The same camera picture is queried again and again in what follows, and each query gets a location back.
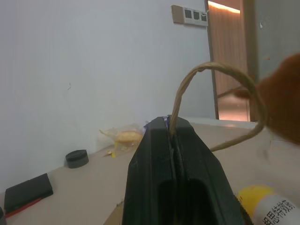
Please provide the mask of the yellow capped bottle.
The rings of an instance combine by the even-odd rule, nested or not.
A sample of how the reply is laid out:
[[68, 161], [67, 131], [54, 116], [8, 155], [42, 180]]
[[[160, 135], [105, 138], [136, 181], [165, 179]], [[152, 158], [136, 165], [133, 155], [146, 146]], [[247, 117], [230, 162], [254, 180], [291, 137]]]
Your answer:
[[238, 200], [254, 225], [300, 225], [300, 207], [265, 185], [252, 185]]

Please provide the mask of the wooden door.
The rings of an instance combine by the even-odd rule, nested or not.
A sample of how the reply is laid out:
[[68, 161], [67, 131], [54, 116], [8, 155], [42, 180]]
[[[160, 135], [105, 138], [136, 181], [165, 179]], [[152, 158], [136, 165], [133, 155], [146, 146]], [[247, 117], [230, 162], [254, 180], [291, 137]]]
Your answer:
[[[210, 17], [210, 41], [214, 61], [222, 62], [248, 72], [250, 45], [246, 33], [248, 13], [246, 0], [208, 0]], [[254, 121], [253, 103], [249, 99], [238, 98], [234, 93], [244, 90], [242, 85], [221, 72], [216, 71], [214, 84], [217, 114], [221, 120]]]

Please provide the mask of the black box with red edge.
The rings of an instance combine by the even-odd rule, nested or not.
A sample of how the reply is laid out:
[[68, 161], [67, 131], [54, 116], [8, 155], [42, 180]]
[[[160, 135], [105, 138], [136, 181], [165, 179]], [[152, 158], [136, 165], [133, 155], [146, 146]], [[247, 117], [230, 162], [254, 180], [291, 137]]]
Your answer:
[[51, 195], [53, 195], [53, 188], [46, 173], [10, 187], [5, 191], [5, 218], [11, 217]]

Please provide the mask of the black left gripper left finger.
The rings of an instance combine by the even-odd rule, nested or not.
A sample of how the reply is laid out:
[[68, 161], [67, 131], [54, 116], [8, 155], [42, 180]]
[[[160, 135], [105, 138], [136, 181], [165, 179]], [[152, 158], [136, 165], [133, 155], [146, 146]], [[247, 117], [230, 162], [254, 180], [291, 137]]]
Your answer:
[[122, 225], [173, 225], [176, 176], [163, 117], [146, 125], [127, 172]]

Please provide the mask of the wall switch panel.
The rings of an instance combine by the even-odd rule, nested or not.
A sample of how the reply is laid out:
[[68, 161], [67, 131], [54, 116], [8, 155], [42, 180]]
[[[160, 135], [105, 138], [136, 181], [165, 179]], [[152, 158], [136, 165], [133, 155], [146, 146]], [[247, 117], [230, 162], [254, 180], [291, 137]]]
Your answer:
[[179, 5], [171, 5], [171, 10], [174, 23], [201, 27], [208, 26], [207, 12], [201, 12]]

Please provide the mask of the bread in clear plastic wrapper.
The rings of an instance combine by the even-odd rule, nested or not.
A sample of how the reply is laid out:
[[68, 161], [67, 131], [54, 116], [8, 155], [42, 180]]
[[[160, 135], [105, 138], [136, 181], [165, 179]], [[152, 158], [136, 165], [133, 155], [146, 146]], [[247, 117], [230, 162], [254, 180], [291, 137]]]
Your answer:
[[103, 149], [103, 157], [116, 158], [125, 153], [136, 151], [145, 134], [145, 126], [130, 124], [122, 127], [99, 130], [101, 134], [113, 141], [113, 146]]

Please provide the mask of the black round cap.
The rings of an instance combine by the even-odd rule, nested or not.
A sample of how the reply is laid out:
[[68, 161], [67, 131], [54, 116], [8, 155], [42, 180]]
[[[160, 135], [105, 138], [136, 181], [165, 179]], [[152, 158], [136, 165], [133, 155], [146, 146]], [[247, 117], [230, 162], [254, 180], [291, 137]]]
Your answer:
[[89, 162], [87, 150], [75, 150], [65, 156], [66, 166], [71, 169], [82, 167]]

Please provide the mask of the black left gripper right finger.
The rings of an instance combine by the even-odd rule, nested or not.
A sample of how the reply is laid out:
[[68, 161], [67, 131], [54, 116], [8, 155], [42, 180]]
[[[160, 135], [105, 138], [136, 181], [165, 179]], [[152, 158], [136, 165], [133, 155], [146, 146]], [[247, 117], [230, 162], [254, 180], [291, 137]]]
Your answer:
[[174, 150], [178, 161], [176, 225], [253, 225], [220, 161], [182, 118], [177, 119]]

